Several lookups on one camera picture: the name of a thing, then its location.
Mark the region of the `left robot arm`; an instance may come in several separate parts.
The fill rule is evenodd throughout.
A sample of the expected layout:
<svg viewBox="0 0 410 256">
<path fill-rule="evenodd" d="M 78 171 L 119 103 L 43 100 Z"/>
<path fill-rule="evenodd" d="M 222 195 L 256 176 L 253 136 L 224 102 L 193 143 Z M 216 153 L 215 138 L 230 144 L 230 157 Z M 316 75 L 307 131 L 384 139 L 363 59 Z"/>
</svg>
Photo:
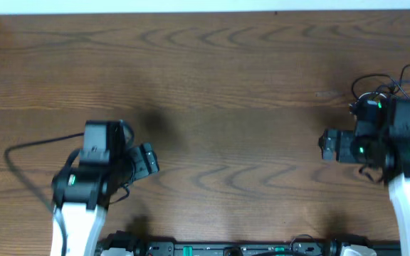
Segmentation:
<svg viewBox="0 0 410 256">
<path fill-rule="evenodd" d="M 135 146 L 123 120 L 85 123 L 83 147 L 53 177 L 52 255 L 93 255 L 112 196 L 159 172 L 150 143 Z"/>
</svg>

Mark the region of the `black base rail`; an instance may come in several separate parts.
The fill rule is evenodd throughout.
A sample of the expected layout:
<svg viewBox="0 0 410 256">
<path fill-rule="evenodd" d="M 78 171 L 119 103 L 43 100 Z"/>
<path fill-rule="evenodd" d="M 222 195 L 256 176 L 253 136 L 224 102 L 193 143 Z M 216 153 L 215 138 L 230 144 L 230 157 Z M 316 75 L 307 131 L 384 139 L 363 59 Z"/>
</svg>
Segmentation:
<svg viewBox="0 0 410 256">
<path fill-rule="evenodd" d="M 117 231 L 98 242 L 95 255 L 133 256 L 253 256 L 253 255 L 381 255 L 401 254 L 398 242 L 371 242 L 358 235 L 316 240 L 302 234 L 281 242 L 178 242 L 167 237 L 140 238 Z"/>
</svg>

